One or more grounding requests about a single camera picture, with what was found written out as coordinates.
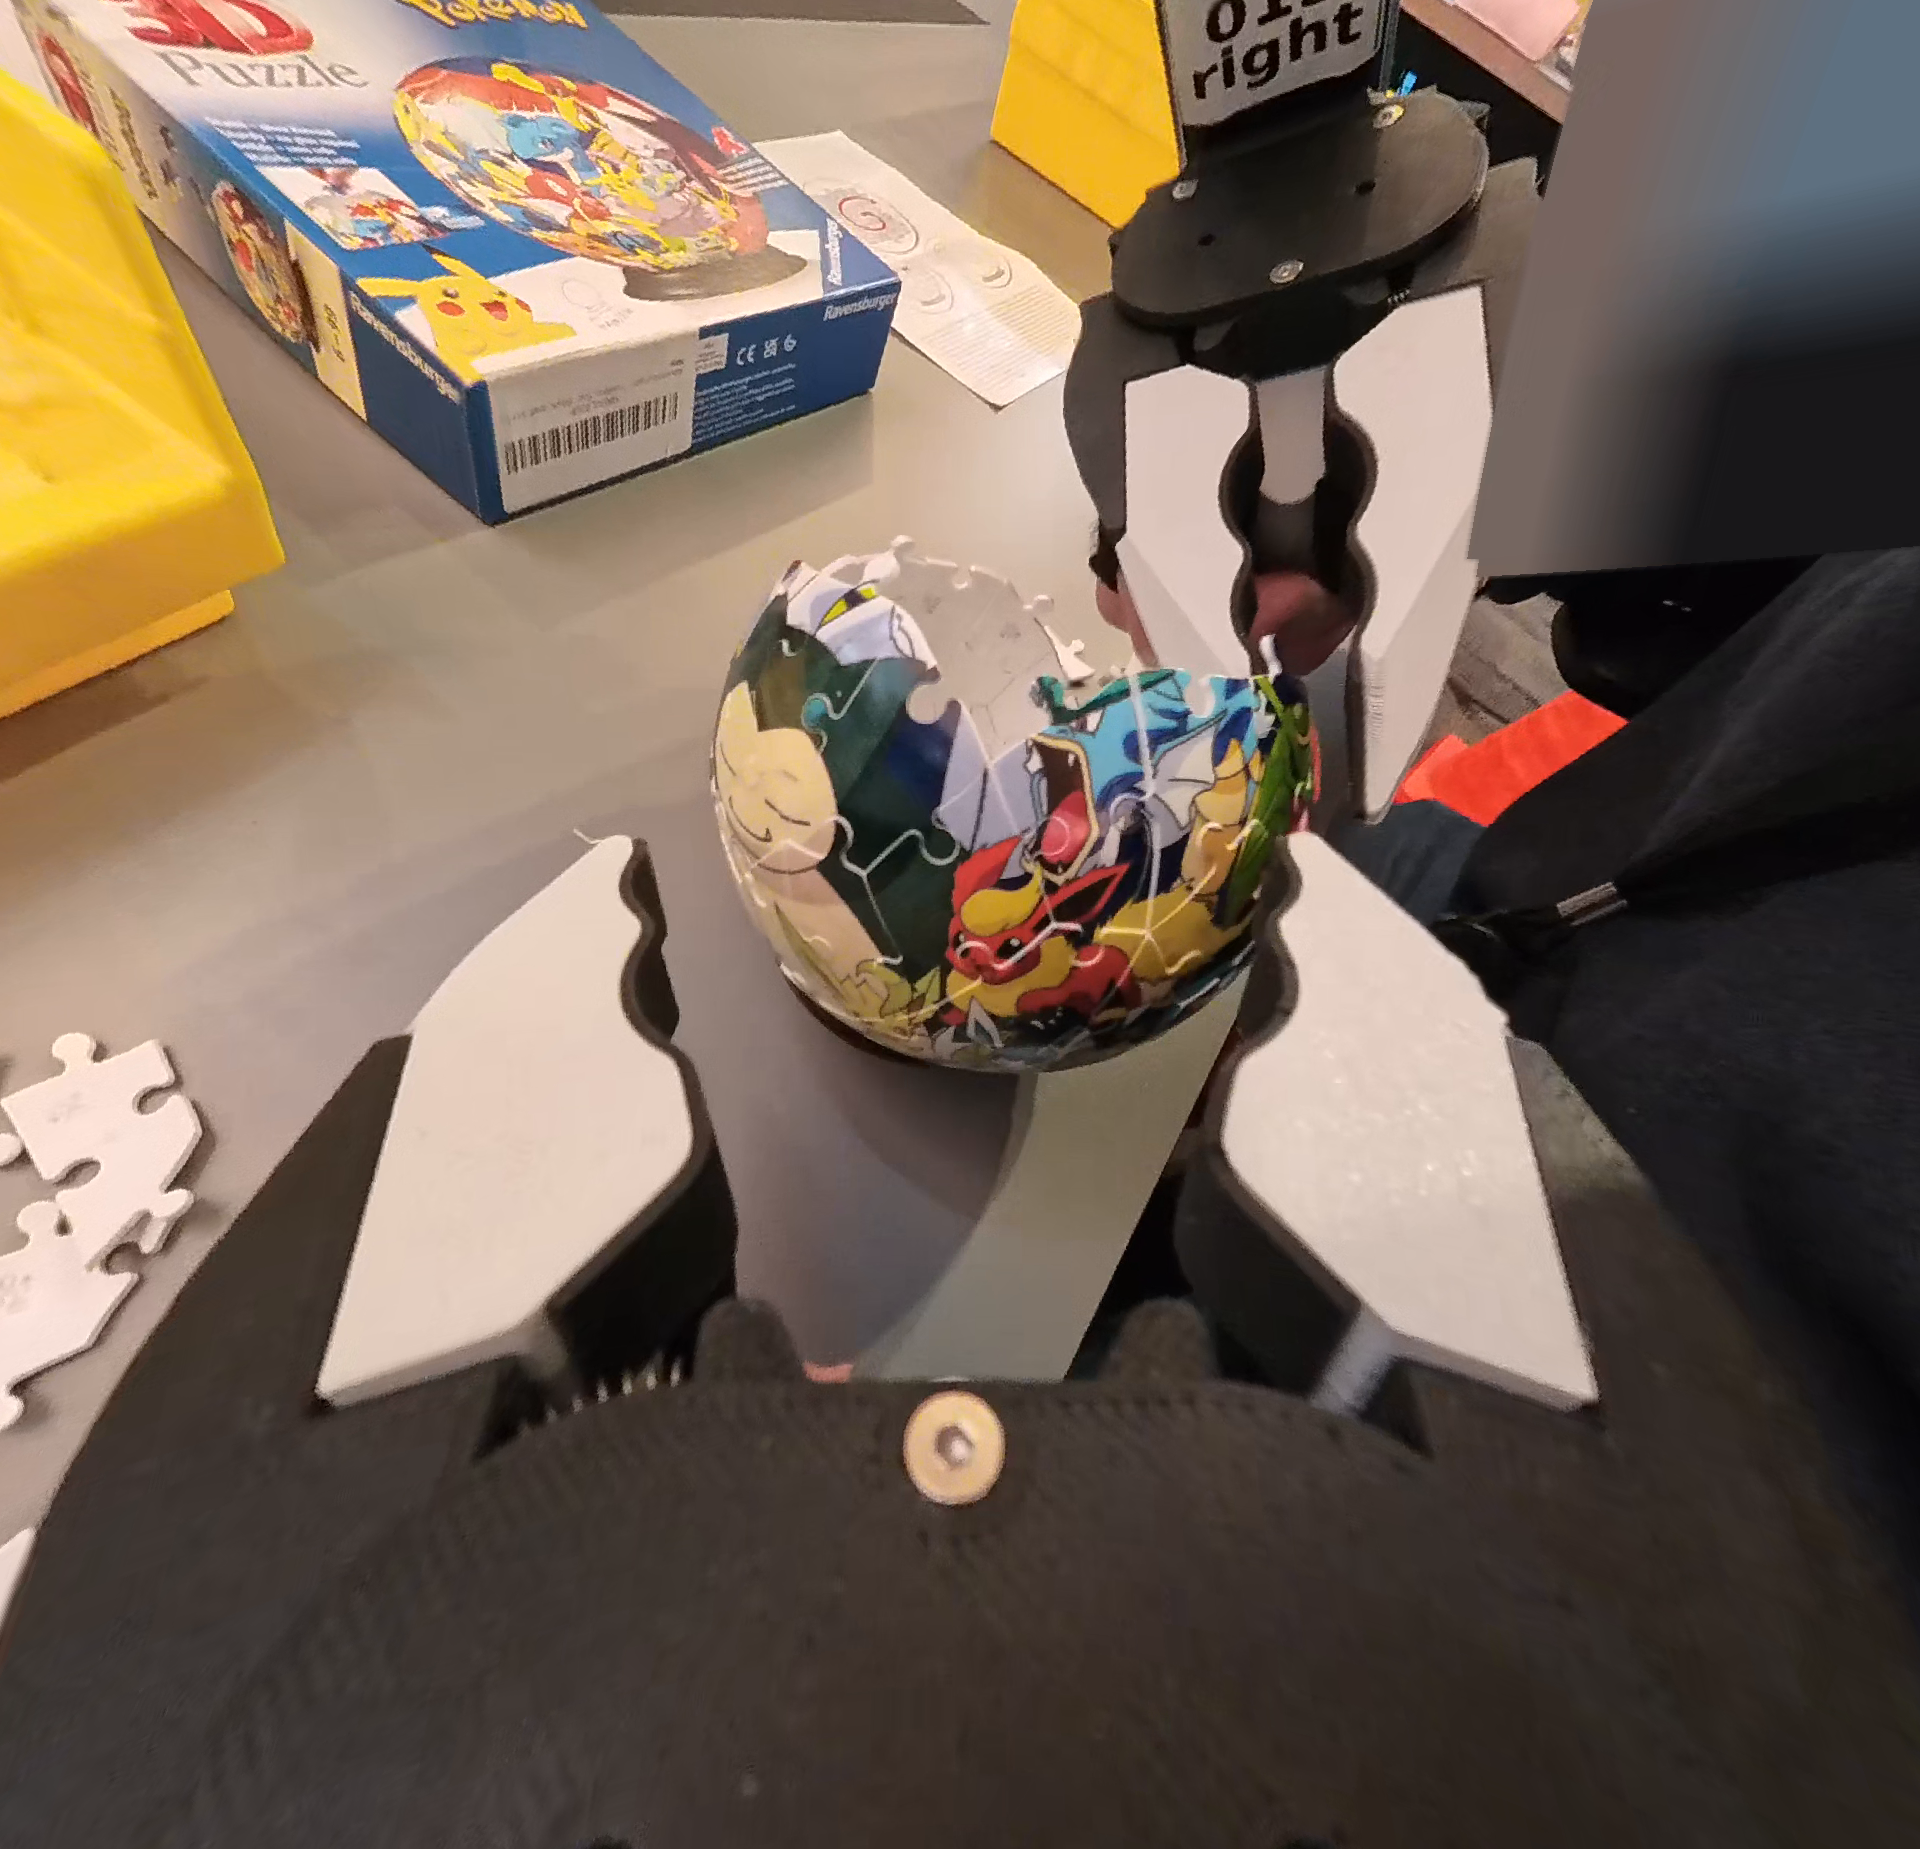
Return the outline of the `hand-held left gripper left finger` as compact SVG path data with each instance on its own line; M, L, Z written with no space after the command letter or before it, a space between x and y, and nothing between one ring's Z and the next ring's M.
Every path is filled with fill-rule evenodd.
M509 1365L616 1382L734 1286L736 1217L676 1043L646 847L603 837L447 972L407 1034L315 1394Z

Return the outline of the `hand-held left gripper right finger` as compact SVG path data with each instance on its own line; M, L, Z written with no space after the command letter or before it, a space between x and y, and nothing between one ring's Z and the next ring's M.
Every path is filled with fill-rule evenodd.
M1475 974L1316 835L1287 842L1252 942L1174 1213L1231 1350L1346 1415L1401 1365L1594 1404L1511 1035Z

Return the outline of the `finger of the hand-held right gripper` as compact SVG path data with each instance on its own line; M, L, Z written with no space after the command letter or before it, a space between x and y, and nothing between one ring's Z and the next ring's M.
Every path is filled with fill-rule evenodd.
M1326 813L1379 817L1410 771L1477 590L1471 530L1495 418L1484 290L1410 300L1334 369L1367 464L1349 526L1359 618L1326 664Z
M1197 673L1252 669L1236 589L1249 542L1228 472L1264 412L1266 381L1173 365L1124 381L1120 589L1139 653Z

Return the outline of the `colourful cartoon puzzle ball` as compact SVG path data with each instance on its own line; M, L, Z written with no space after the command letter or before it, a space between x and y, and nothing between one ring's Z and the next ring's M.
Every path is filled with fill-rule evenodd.
M733 880L792 991L976 1072L1092 1066L1233 988L1314 785L1284 672L1096 672L1043 601L906 535L782 571L710 754Z

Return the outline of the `blue puzzle box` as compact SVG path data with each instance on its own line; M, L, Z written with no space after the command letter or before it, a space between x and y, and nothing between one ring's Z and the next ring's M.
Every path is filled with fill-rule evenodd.
M11 0L145 217L499 522L864 395L899 279L589 0Z

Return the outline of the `person's right hand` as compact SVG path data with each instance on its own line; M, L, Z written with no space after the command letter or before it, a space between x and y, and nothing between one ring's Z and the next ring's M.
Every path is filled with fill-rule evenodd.
M1359 608L1349 592L1297 567L1260 567L1250 579L1247 641L1257 669L1306 679L1353 635Z

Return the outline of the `yellow plastic bin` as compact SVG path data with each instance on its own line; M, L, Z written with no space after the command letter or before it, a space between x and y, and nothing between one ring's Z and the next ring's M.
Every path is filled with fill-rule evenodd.
M1180 164L1154 0L1015 0L992 134L1120 229Z
M105 147L2 82L2 715L195 635L284 565Z

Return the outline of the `white instruction sheet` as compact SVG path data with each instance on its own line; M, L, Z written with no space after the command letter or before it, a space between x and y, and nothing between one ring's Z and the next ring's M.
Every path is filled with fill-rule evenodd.
M847 239L899 279L894 328L993 408L1065 372L1080 312L1027 255L971 229L845 133L762 144Z

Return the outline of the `orange fabric item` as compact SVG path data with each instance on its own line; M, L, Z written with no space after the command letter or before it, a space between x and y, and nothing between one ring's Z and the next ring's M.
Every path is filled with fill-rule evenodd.
M1624 716L1591 700L1556 696L1472 744L1444 735L1412 764L1395 805L1435 802L1487 829L1622 726Z

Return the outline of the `black drawstring with toggle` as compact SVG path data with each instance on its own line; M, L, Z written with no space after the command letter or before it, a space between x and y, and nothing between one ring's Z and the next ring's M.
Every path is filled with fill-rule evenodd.
M1493 969L1542 958L1578 929L1622 909L1626 909L1624 893L1614 883L1603 880L1549 902L1454 911L1431 923L1431 935L1475 969Z

